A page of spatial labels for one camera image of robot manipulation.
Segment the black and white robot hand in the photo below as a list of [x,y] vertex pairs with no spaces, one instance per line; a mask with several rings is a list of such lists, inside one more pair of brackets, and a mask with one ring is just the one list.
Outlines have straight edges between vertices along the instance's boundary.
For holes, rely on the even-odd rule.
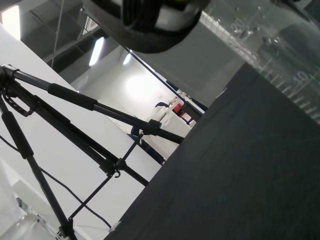
[[143,54],[163,53],[198,24],[208,0],[84,0],[84,10],[120,45]]

